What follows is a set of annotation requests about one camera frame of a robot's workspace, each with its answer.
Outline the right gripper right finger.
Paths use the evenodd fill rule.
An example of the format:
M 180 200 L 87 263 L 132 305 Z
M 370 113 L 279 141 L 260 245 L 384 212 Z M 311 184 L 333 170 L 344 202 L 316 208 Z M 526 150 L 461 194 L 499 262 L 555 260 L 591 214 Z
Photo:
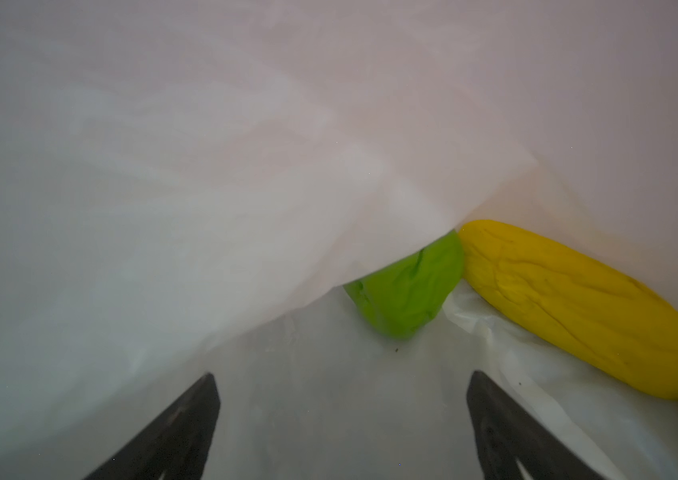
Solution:
M 486 479 L 603 479 L 485 372 L 473 372 L 466 403 Z

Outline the white plastic bag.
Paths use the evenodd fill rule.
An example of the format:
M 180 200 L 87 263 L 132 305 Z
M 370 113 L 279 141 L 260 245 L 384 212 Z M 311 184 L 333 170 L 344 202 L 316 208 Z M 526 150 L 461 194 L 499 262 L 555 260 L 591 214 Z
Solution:
M 678 1 L 0 1 L 0 479 L 86 477 L 205 373 L 208 479 L 479 479 L 478 369 L 678 479 L 678 401 L 466 284 L 408 341 L 359 315 L 479 218 L 678 310 Z

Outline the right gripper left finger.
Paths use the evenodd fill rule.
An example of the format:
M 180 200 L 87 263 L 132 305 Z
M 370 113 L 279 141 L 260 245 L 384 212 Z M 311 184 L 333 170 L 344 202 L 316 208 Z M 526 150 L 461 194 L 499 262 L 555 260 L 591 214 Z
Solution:
M 215 377 L 206 373 L 87 478 L 201 479 L 220 408 Z

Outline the green fruit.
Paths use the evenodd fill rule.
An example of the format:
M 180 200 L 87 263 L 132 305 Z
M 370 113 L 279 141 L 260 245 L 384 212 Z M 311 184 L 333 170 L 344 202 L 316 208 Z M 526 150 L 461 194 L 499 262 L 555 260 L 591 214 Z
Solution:
M 374 273 L 344 285 L 361 316 L 378 333 L 409 339 L 435 319 L 464 271 L 456 231 Z

